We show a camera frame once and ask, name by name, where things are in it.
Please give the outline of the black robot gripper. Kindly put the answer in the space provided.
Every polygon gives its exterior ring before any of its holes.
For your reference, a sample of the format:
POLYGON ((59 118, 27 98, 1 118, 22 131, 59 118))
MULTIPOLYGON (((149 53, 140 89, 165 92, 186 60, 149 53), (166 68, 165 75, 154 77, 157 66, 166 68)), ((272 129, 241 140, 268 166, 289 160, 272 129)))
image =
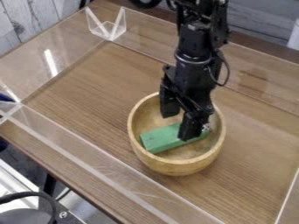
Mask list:
POLYGON ((189 141, 201 135, 214 111, 210 91, 220 85, 221 58, 216 53, 204 58, 176 53, 174 59, 173 66, 162 67, 160 112, 162 118, 168 118, 184 110, 177 137, 189 141))

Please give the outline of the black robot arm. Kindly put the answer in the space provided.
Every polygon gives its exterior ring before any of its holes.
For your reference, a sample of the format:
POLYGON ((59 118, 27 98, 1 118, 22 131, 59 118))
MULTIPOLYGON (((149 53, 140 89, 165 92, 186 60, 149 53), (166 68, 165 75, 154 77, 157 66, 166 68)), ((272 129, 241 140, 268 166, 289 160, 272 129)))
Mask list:
POLYGON ((214 112, 210 91, 222 87, 220 71, 229 68, 220 48, 228 43, 229 0, 172 0, 178 44, 174 64, 162 67, 160 112, 182 115, 177 137, 188 141, 202 132, 214 112))

